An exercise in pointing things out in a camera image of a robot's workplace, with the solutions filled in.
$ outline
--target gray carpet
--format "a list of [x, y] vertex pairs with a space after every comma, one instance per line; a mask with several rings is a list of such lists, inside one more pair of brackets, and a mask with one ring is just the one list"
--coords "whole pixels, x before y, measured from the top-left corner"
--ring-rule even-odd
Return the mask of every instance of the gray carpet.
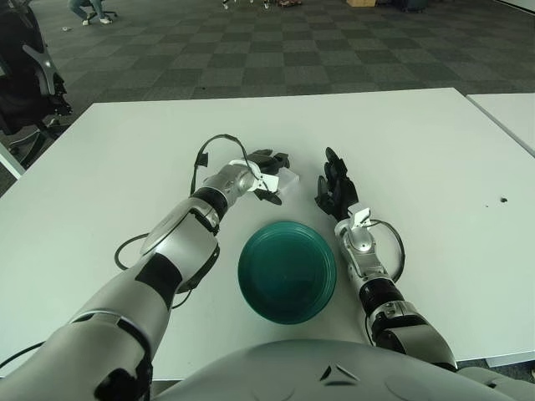
[[[534, 17], [526, 13], [491, 0], [431, 0], [424, 13], [303, 2], [264, 10], [259, 0], [230, 1], [225, 11], [217, 0], [108, 0], [120, 17], [88, 27], [66, 0], [33, 0], [32, 7], [66, 82], [74, 109], [67, 122], [93, 102], [535, 91]], [[0, 166], [0, 195], [12, 183]], [[529, 364], [506, 370], [532, 380]]]

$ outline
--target robotic hand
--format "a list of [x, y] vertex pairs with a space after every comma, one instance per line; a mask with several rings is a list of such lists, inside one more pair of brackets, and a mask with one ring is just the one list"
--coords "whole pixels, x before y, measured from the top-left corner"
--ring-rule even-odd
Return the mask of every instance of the robotic hand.
[[446, 340], [406, 301], [393, 277], [375, 253], [375, 239], [369, 232], [373, 225], [371, 211], [363, 208], [347, 168], [332, 149], [327, 148], [325, 175], [318, 178], [316, 203], [338, 224], [334, 234], [354, 290], [371, 326], [375, 345], [404, 353], [422, 361], [456, 371], [456, 361]]
[[[204, 181], [147, 236], [141, 258], [102, 287], [19, 369], [0, 381], [0, 399], [137, 400], [150, 397], [151, 361], [178, 292], [195, 288], [219, 255], [219, 223], [255, 191], [280, 204], [278, 169], [288, 155], [260, 150]], [[204, 163], [197, 157], [196, 165]]]

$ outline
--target black wire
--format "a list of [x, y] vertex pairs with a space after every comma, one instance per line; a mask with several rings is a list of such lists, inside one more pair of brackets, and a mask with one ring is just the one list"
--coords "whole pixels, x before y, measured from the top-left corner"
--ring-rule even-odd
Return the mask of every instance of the black wire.
[[364, 327], [366, 327], [366, 335], [368, 336], [369, 345], [374, 345], [374, 342], [371, 341], [371, 336], [369, 335], [369, 329], [368, 329], [368, 316], [364, 318]]
[[392, 280], [394, 282], [397, 282], [400, 279], [405, 269], [405, 247], [403, 246], [403, 241], [401, 240], [400, 233], [387, 221], [376, 220], [376, 219], [371, 219], [370, 221], [372, 222], [372, 224], [368, 227], [373, 227], [373, 226], [377, 226], [378, 224], [382, 224], [383, 226], [387, 227], [392, 232], [392, 234], [394, 234], [395, 239], [398, 241], [398, 245], [400, 246], [400, 254], [401, 254], [400, 266], [398, 267], [398, 270], [395, 271], [395, 274], [392, 275]]
[[43, 344], [44, 344], [44, 341], [42, 341], [41, 343], [34, 344], [31, 347], [25, 348], [22, 351], [19, 351], [18, 353], [15, 353], [13, 356], [9, 357], [8, 359], [6, 359], [2, 363], [0, 363], [0, 369], [3, 368], [4, 366], [6, 366], [8, 363], [14, 361], [15, 359], [17, 359], [21, 355], [24, 355], [25, 353], [28, 353], [28, 352], [32, 351], [33, 349], [35, 349], [35, 348], [41, 347]]
[[146, 238], [147, 236], [149, 236], [148, 232], [146, 232], [145, 234], [140, 234], [138, 236], [134, 236], [133, 238], [130, 238], [129, 240], [127, 240], [127, 241], [123, 242], [122, 244], [120, 244], [120, 246], [117, 248], [117, 251], [115, 251], [115, 254], [114, 254], [115, 265], [117, 265], [117, 267], [120, 270], [127, 270], [128, 269], [128, 267], [123, 265], [119, 260], [120, 252], [125, 248], [125, 246], [131, 244], [134, 241], [140, 240], [141, 238]]
[[[228, 135], [228, 134], [214, 135], [209, 140], [207, 140], [201, 146], [199, 151], [197, 152], [197, 157], [195, 159], [195, 164], [193, 165], [193, 176], [191, 177], [190, 195], [193, 195], [193, 193], [195, 192], [197, 169], [199, 168], [199, 165], [197, 164], [197, 162], [201, 159], [202, 152], [204, 152], [204, 149], [208, 146], [208, 144], [210, 144], [210, 142], [212, 142], [213, 140], [219, 140], [219, 139], [230, 140], [230, 141], [238, 144], [238, 146], [242, 149], [243, 159], [245, 160], [245, 164], [247, 165], [247, 168], [249, 169], [249, 171], [251, 171], [252, 176], [256, 180], [260, 180], [258, 177], [255, 176], [254, 172], [252, 171], [252, 168], [249, 165], [249, 160], [247, 160], [247, 152], [245, 151], [245, 148], [243, 147], [242, 142], [240, 142], [240, 140], [238, 138], [236, 138], [235, 136], [232, 136], [232, 135]], [[268, 190], [268, 186], [266, 185], [266, 183], [264, 182], [263, 184], [264, 184], [264, 187], [266, 188], [266, 190]]]
[[185, 297], [182, 301], [178, 302], [176, 305], [173, 305], [173, 306], [171, 307], [171, 309], [177, 309], [178, 307], [181, 307], [182, 305], [184, 305], [184, 304], [186, 303], [186, 301], [187, 301], [187, 298], [190, 297], [192, 291], [193, 291], [193, 290], [190, 290], [190, 291], [187, 293], [186, 297]]

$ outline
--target green bowl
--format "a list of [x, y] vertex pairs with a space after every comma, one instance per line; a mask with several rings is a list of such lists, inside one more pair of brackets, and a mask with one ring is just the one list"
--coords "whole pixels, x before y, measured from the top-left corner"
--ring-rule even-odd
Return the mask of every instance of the green bowl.
[[275, 323], [295, 324], [327, 305], [336, 284], [336, 264], [316, 231], [281, 221], [249, 239], [237, 276], [243, 296], [256, 313]]

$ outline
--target white tabletop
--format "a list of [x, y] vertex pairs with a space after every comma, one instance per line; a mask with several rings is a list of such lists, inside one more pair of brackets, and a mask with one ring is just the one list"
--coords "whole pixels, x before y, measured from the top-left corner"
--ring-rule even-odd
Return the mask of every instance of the white tabletop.
[[535, 94], [469, 94], [467, 98], [535, 157]]
[[[526, 185], [535, 160], [454, 89], [427, 89], [94, 104], [0, 199], [0, 359], [47, 338], [117, 274], [115, 248], [187, 196], [199, 146], [221, 133], [249, 151], [289, 153], [301, 180], [283, 206], [249, 194], [229, 210], [221, 256], [173, 312], [155, 378], [184, 378], [283, 338], [364, 341], [334, 221], [313, 201], [327, 146], [345, 159], [373, 216], [399, 230], [407, 252], [399, 288], [458, 360], [535, 348], [535, 185]], [[201, 176], [239, 156], [226, 142], [208, 150]], [[259, 317], [237, 285], [243, 245], [280, 220], [311, 226], [339, 263], [330, 304], [295, 326]], [[395, 265], [395, 241], [376, 231], [380, 257]]]

